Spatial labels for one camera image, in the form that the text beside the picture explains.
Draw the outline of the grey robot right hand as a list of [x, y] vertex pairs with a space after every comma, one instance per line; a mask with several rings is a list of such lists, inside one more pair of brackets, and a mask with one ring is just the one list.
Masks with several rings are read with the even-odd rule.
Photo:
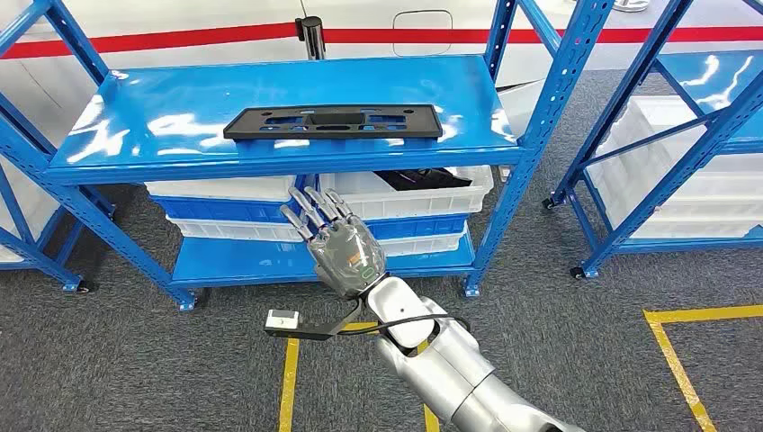
[[386, 275], [383, 248], [335, 190], [319, 192], [307, 186], [301, 191], [292, 186], [289, 194], [307, 219], [286, 205], [282, 215], [305, 241], [320, 281], [340, 297], [352, 299]]

